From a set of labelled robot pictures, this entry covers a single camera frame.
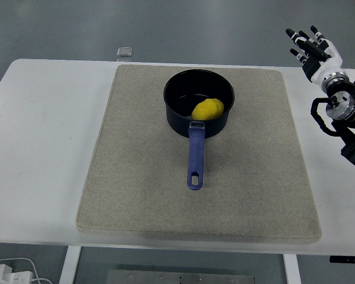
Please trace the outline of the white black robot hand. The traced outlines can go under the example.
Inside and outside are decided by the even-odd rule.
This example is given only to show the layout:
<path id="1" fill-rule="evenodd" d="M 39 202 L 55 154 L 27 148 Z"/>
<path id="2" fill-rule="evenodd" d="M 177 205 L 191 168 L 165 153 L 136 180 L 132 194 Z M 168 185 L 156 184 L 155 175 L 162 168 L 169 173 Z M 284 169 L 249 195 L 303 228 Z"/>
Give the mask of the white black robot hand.
<path id="1" fill-rule="evenodd" d="M 341 68 L 343 60 L 333 44 L 315 26 L 311 26 L 314 34 L 310 37 L 303 31 L 296 32 L 290 28 L 285 33 L 297 46 L 297 50 L 290 49 L 290 53 L 301 63 L 306 78 L 326 89 L 325 81 L 334 74 L 344 74 Z"/>

